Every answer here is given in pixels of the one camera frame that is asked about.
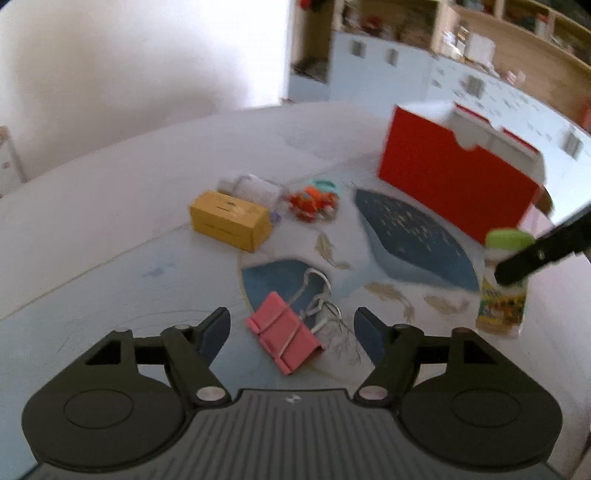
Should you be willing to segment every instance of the binder clip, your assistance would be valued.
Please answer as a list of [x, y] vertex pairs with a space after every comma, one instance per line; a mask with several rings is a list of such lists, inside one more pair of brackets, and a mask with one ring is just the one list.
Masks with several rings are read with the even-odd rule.
[[[327, 292], [315, 295], [306, 309], [297, 315], [291, 309], [291, 305], [308, 287], [311, 274], [318, 275], [324, 280]], [[309, 268], [304, 272], [302, 286], [288, 302], [273, 291], [265, 298], [259, 309], [246, 320], [246, 325], [257, 335], [259, 343], [271, 355], [284, 375], [292, 374], [312, 354], [324, 350], [314, 334], [326, 325], [328, 317], [322, 319], [312, 329], [309, 329], [303, 320], [315, 315], [323, 308], [327, 308], [333, 316], [341, 319], [340, 309], [328, 300], [331, 293], [328, 278], [322, 272]]]

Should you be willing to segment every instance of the white table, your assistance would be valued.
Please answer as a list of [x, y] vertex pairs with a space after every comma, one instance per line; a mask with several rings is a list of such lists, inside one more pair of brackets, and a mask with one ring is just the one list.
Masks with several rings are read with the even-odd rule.
[[[187, 205], [201, 191], [228, 169], [286, 183], [355, 159], [375, 161], [387, 126], [340, 104], [214, 116], [87, 155], [2, 199], [0, 478], [16, 478], [34, 463], [20, 428], [28, 398], [114, 327], [147, 336], [176, 323], [195, 325], [218, 306], [208, 299], [220, 288], [233, 317], [248, 315], [240, 285], [213, 273], [236, 269], [236, 251], [196, 240], [187, 226]], [[543, 218], [536, 222], [538, 230], [548, 227]], [[520, 339], [487, 338], [559, 401], [564, 426], [550, 463], [565, 475], [591, 420], [590, 291], [586, 260], [549, 267], [531, 280]], [[239, 334], [233, 330], [212, 365], [231, 391], [355, 388], [366, 372], [308, 369], [278, 380], [267, 364], [249, 362], [260, 353], [254, 342], [251, 351], [232, 349]]]

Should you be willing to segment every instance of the bottle label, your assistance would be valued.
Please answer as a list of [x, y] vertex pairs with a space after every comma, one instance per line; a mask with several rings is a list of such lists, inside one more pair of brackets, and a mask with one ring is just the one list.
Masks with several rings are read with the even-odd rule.
[[503, 288], [494, 280], [494, 271], [488, 270], [482, 281], [476, 327], [489, 333], [510, 334], [523, 322], [525, 294], [523, 283]]

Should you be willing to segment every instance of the yellow box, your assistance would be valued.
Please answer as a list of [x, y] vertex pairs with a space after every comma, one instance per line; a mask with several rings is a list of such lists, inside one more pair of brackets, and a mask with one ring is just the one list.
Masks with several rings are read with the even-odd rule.
[[189, 207], [193, 229], [254, 252], [271, 234], [269, 210], [219, 192], [205, 192]]

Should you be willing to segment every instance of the green bottle cap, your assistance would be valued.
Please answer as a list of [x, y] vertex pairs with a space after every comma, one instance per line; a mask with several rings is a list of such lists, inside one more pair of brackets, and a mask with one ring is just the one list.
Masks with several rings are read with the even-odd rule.
[[526, 232], [515, 228], [499, 228], [486, 234], [484, 246], [518, 252], [533, 243], [535, 243], [535, 238]]

